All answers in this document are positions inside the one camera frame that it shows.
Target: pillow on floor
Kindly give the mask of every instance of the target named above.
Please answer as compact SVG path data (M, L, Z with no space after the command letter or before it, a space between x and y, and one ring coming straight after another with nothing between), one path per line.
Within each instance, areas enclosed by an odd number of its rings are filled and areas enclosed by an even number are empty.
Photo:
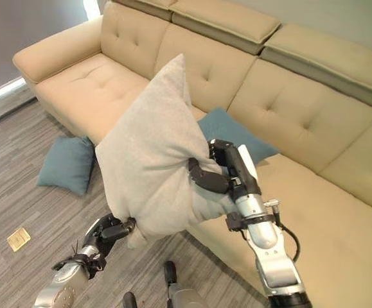
M208 141L220 139L235 146L245 144L254 165L263 159L278 154L278 150L253 136L243 125L236 122L224 109L216 108L199 121L201 130Z
M89 186L94 149L88 137L59 137L40 170L38 186L59 186L82 196Z

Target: metal robot arm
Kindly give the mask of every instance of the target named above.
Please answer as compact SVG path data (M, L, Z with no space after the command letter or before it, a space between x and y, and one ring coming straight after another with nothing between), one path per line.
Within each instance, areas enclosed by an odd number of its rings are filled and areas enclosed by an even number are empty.
M247 148L237 149L231 142L216 139L209 143L209 148L210 157L227 167L229 177L204 171L191 158L191 178L205 189L228 193L235 202L238 212L227 215L227 226L230 231L241 232L256 254L256 267L271 307L312 307L294 262L284 249L282 229L287 228L280 221L278 200L262 200L256 169ZM269 214L267 207L272 208L273 214Z
M88 281L106 266L106 256L114 243L133 231L134 219L122 223L108 214L86 232L83 248L73 256L54 265L51 284L43 289L33 308L69 308L85 289Z

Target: wall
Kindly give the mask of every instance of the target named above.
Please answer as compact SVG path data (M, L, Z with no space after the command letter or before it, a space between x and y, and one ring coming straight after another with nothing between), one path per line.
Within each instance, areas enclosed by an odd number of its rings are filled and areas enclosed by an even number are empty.
M16 52L86 20L83 0L0 0L0 86L19 76Z
M372 0L231 0L372 49Z

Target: sofa armrest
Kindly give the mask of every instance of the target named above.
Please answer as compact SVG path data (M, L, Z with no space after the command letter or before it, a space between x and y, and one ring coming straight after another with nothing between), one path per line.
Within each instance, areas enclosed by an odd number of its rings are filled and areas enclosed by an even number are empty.
M19 51L14 65L28 80L39 83L99 53L102 19L84 22Z

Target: sofa seat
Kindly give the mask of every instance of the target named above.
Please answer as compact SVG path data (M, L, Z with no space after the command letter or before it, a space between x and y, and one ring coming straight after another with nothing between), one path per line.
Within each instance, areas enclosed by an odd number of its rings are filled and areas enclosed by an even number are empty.
M45 102L98 144L148 79L99 53L36 85Z
M280 200L283 223L299 237L297 268L314 307L372 307L372 207L281 154L262 162L258 175L264 199ZM188 230L262 291L254 253L224 219ZM287 234L285 245L293 256Z

